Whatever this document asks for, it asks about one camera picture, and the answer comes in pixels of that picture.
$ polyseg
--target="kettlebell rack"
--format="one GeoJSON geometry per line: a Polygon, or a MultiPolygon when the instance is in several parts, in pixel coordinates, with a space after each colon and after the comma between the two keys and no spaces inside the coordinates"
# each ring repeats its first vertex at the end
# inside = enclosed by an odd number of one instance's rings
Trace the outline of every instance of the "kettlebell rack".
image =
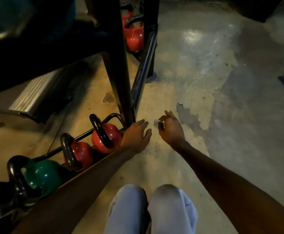
{"type": "MultiPolygon", "coordinates": [[[[42,30],[42,27],[45,26],[46,16],[50,14],[50,11],[64,10],[70,6],[72,1],[42,0],[39,2],[40,6],[37,8],[38,11],[35,12],[34,18],[31,17],[22,23],[21,29],[15,28],[6,35],[0,36],[0,75],[17,75],[17,77],[7,77],[4,81],[0,78],[0,91],[101,52],[120,112],[108,115],[102,123],[107,123],[112,118],[118,118],[124,127],[120,132],[124,132],[136,121],[146,79],[154,77],[155,74],[153,69],[157,45],[159,0],[144,0],[143,16],[138,18],[133,16],[132,20],[128,20],[131,23],[136,20],[141,20],[144,23],[144,50],[139,57],[140,65],[132,88],[128,73],[120,0],[92,0],[94,14],[100,24],[94,30],[83,26],[79,31],[57,43],[43,46],[32,44],[31,39],[36,41],[41,37],[37,31],[48,31],[48,28],[42,30]]],[[[77,136],[74,140],[81,141],[93,132],[94,128],[77,136]]],[[[13,218],[10,216],[13,212],[26,213],[30,211],[32,205],[38,202],[41,196],[44,198],[43,193],[49,194],[51,192],[29,187],[23,178],[21,169],[28,165],[29,161],[33,162],[32,166],[37,162],[50,161],[49,158],[61,151],[62,147],[58,147],[30,160],[20,155],[9,160],[7,168],[10,180],[9,182],[0,182],[0,222],[3,221],[0,223],[0,228],[4,225],[5,228],[12,225],[13,218]]],[[[95,156],[93,164],[105,156],[102,155],[100,158],[95,156]]],[[[47,165],[58,169],[61,177],[64,177],[63,182],[79,174],[76,171],[68,171],[64,166],[57,168],[51,163],[47,165]]]]}

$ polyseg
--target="person's leg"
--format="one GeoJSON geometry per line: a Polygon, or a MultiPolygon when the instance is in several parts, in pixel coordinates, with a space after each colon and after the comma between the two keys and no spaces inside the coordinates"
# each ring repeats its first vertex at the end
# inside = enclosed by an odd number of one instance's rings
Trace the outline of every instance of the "person's leg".
{"type": "Polygon", "coordinates": [[[110,204],[104,234],[144,234],[149,223],[147,205],[141,187],[123,186],[110,204]]]}
{"type": "Polygon", "coordinates": [[[148,205],[152,234],[194,234],[198,214],[185,192],[173,185],[158,187],[148,205]]]}

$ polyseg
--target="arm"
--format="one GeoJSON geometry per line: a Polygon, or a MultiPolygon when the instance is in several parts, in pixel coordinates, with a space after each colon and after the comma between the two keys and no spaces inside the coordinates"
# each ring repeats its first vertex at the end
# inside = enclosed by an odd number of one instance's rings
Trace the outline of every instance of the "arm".
{"type": "Polygon", "coordinates": [[[144,120],[132,124],[120,148],[40,201],[13,234],[72,233],[115,172],[148,145],[152,132],[148,129],[143,137],[147,125],[144,120]]]}
{"type": "Polygon", "coordinates": [[[159,120],[159,134],[194,170],[239,234],[283,233],[284,207],[264,191],[194,149],[173,113],[159,120]]]}

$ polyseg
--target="knee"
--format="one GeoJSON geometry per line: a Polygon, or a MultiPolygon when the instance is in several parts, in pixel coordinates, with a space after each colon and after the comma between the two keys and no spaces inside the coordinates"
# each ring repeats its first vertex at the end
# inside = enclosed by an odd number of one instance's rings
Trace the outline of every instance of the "knee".
{"type": "Polygon", "coordinates": [[[140,186],[136,186],[133,184],[124,185],[118,191],[118,194],[122,194],[124,196],[128,196],[131,198],[141,198],[146,197],[145,191],[140,186]]]}
{"type": "Polygon", "coordinates": [[[162,185],[155,189],[150,202],[156,204],[167,204],[176,198],[180,198],[179,188],[175,187],[174,185],[162,185]]]}

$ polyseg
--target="hand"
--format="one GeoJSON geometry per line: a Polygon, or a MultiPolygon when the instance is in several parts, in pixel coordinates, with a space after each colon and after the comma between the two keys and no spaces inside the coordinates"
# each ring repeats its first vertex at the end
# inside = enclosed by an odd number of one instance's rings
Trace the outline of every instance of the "hand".
{"type": "Polygon", "coordinates": [[[185,141],[185,136],[180,122],[172,111],[168,112],[165,110],[165,114],[159,118],[160,121],[165,122],[165,128],[163,127],[163,123],[159,123],[158,130],[163,140],[173,147],[185,141]]]}
{"type": "Polygon", "coordinates": [[[135,154],[141,153],[148,145],[152,136],[152,129],[148,129],[143,137],[147,125],[148,122],[144,119],[133,123],[128,130],[125,131],[120,147],[129,149],[135,154]]]}

